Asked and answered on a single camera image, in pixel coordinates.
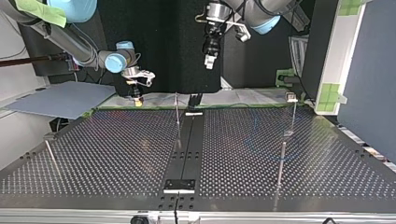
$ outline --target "metal rod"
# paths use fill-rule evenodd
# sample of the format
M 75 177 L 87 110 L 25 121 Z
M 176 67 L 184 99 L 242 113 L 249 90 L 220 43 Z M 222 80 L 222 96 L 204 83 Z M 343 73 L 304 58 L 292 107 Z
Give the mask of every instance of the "metal rod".
M 291 131 L 294 132 L 294 121 L 296 119 L 296 110 L 297 110 L 297 103 L 294 102 L 294 108 L 293 108 L 293 119 L 291 121 Z
M 53 162 L 56 163 L 55 156 L 53 155 L 52 148 L 50 147 L 50 142 L 48 140 L 45 140 L 45 142 L 47 145 L 47 149 L 49 150 L 50 157 L 52 158 Z
M 177 92 L 175 92 L 175 106 L 176 106 L 177 127 L 180 129 L 180 117 L 179 117 L 179 114 L 178 114 Z
M 282 143 L 282 149 L 280 150 L 280 163 L 279 163 L 279 174 L 277 176 L 277 186 L 281 186 L 282 182 L 282 173 L 283 173 L 283 163 L 285 161 L 286 154 L 286 142 Z
M 66 57 L 63 54 L 54 54 L 54 55 L 34 57 L 34 58 L 0 61 L 0 67 L 14 66 L 14 65 L 26 64 L 26 63 L 44 62 L 44 61 L 61 61 L 65 59 Z

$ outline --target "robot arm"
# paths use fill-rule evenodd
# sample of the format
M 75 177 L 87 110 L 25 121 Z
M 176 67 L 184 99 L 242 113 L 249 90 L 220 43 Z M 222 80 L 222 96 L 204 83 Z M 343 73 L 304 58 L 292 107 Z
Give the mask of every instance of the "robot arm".
M 36 18 L 35 16 L 17 10 L 15 0 L 1 0 L 0 10 L 4 11 L 11 19 L 36 30 L 44 38 L 73 56 L 74 61 L 84 67 L 106 68 L 112 73 L 121 73 L 128 79 L 130 85 L 143 84 L 151 86 L 153 73 L 141 71 L 137 65 L 134 45 L 130 41 L 117 44 L 117 51 L 98 50 L 88 41 L 72 32 L 68 27 L 62 28 Z M 145 79 L 146 83 L 137 81 Z
M 276 26 L 280 20 L 281 13 L 278 12 L 285 7 L 291 0 L 216 0 L 211 1 L 206 6 L 205 20 L 205 43 L 203 53 L 205 54 L 205 65 L 207 69 L 212 69 L 213 64 L 220 53 L 220 40 L 224 36 L 227 24 L 236 28 L 236 37 L 245 42 L 251 38 L 245 24 L 233 21 L 235 13 L 242 12 L 245 15 L 247 25 L 260 35 L 265 35 Z

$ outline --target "vertical post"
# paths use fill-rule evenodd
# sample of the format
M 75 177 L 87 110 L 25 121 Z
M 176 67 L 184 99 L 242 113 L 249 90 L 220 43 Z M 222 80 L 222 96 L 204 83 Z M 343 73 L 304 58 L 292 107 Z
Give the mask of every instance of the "vertical post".
M 285 161 L 286 154 L 286 142 L 282 143 L 282 148 L 280 150 L 280 163 L 279 163 L 279 174 L 277 176 L 277 186 L 280 187 L 282 184 L 282 173 L 283 173 L 283 164 Z

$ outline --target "cable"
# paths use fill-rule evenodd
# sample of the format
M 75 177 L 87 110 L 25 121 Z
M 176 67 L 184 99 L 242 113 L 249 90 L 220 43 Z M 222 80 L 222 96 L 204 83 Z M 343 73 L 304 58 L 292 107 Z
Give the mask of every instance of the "cable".
M 0 60 L 5 60 L 5 59 L 10 59 L 10 58 L 13 58 L 13 57 L 17 57 L 17 56 L 23 54 L 25 51 L 26 51 L 26 47 L 23 47 L 23 49 L 20 52 L 18 52 L 16 54 L 13 54 L 13 55 L 6 56 L 6 57 L 2 57 L 2 58 L 0 58 Z
M 103 80 L 103 77 L 105 76 L 105 73 L 107 73 L 107 69 L 102 68 L 101 75 L 99 76 L 99 79 L 96 81 L 96 84 L 102 84 L 102 80 Z
M 59 132 L 59 129 L 61 128 L 61 118 L 58 118 L 58 123 L 56 124 L 56 132 Z
M 296 2 L 296 3 L 294 4 L 294 6 L 293 6 L 291 9 L 287 10 L 287 11 L 284 11 L 284 12 L 272 12 L 272 11 L 268 10 L 265 6 L 262 5 L 262 0 L 254 0 L 254 2 L 256 3 L 256 5 L 257 5 L 264 13 L 266 13 L 266 14 L 268 14 L 268 15 L 270 15 L 270 16 L 283 16 L 283 15 L 286 15 L 286 14 L 288 14 L 288 13 L 294 11 L 294 9 L 297 8 L 297 6 L 299 6 L 303 1 L 304 1 L 304 0 L 300 0 L 300 1 Z
M 0 16 L 3 17 L 3 19 L 9 24 L 9 26 L 14 30 L 15 34 L 17 34 L 18 36 L 21 37 L 21 32 L 12 24 L 12 22 L 9 20 L 8 16 L 3 11 L 0 11 Z M 2 57 L 2 58 L 0 58 L 0 60 L 10 59 L 10 58 L 19 56 L 19 55 L 23 54 L 25 51 L 26 51 L 26 47 L 23 47 L 23 49 L 20 52 L 10 55 L 10 56 L 7 56 L 7 57 Z
M 77 74 L 76 72 L 73 73 L 75 75 L 75 81 L 78 82 Z
M 95 46 L 96 49 L 99 49 L 98 46 L 96 45 L 96 43 L 92 40 L 92 38 L 90 36 L 88 36 L 87 34 L 85 34 L 81 29 L 79 29 L 74 23 L 73 23 L 73 27 L 76 28 L 76 30 L 78 30 L 81 34 L 83 34 L 85 37 L 87 37 L 92 44 Z
M 291 14 L 291 20 L 290 20 L 290 38 L 293 36 L 293 22 L 294 22 L 294 15 L 295 15 L 295 10 L 292 11 Z M 293 50 L 292 50 L 292 45 L 291 45 L 291 41 L 289 41 L 289 48 L 290 48 L 290 52 L 291 52 L 291 62 L 293 63 L 293 66 L 296 68 L 295 69 L 295 76 L 299 79 L 300 81 L 300 85 L 303 88 L 303 91 L 305 92 L 306 96 L 309 98 L 309 100 L 311 101 L 313 106 L 316 106 L 314 99 L 312 99 L 312 97 L 309 95 L 308 91 L 306 90 L 303 80 L 301 79 L 301 76 L 299 74 L 299 72 L 297 71 L 297 65 L 295 62 L 295 58 L 294 58 L 294 54 L 293 54 Z
M 8 16 L 3 12 L 0 11 L 0 15 L 7 21 L 7 23 L 12 27 L 12 29 L 15 31 L 15 33 L 21 37 L 21 32 L 15 28 L 15 26 L 12 24 L 12 22 L 9 20 Z

